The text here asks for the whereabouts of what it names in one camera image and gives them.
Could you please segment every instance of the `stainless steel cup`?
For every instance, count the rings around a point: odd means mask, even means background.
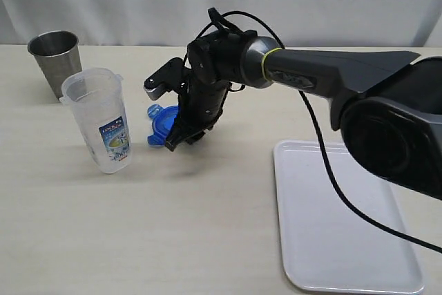
[[[59,99],[65,79],[81,72],[78,38],[71,32],[45,32],[28,43],[28,52],[34,56],[55,97]]]

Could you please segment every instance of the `blue plastic cap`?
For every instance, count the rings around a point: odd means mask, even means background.
[[[164,146],[164,141],[171,131],[178,106],[162,108],[158,104],[149,106],[147,115],[152,119],[153,134],[147,137],[147,143],[152,147]]]

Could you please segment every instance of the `white backdrop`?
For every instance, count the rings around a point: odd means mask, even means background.
[[[211,6],[252,12],[291,46],[442,46],[442,0],[0,0],[0,43],[66,29],[82,44],[185,45]]]

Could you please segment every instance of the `white tray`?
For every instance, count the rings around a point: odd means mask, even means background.
[[[392,184],[364,170],[342,144],[328,144],[327,151],[350,201],[374,219],[406,231]],[[423,291],[411,244],[371,226],[340,201],[316,142],[283,141],[273,156],[282,261],[294,285],[357,294]]]

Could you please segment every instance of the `table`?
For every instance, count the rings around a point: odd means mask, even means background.
[[[224,115],[195,146],[150,149],[152,102],[142,84],[183,52],[80,47],[84,68],[124,77],[134,158],[105,175],[26,47],[0,46],[2,294],[302,294],[282,270],[272,148],[315,140],[308,113],[294,90],[247,88],[229,94]],[[340,141],[327,102],[311,102],[326,140]],[[175,103],[174,94],[160,100]],[[395,189],[410,233],[442,245],[442,202]],[[442,257],[416,251],[426,294],[439,294]]]

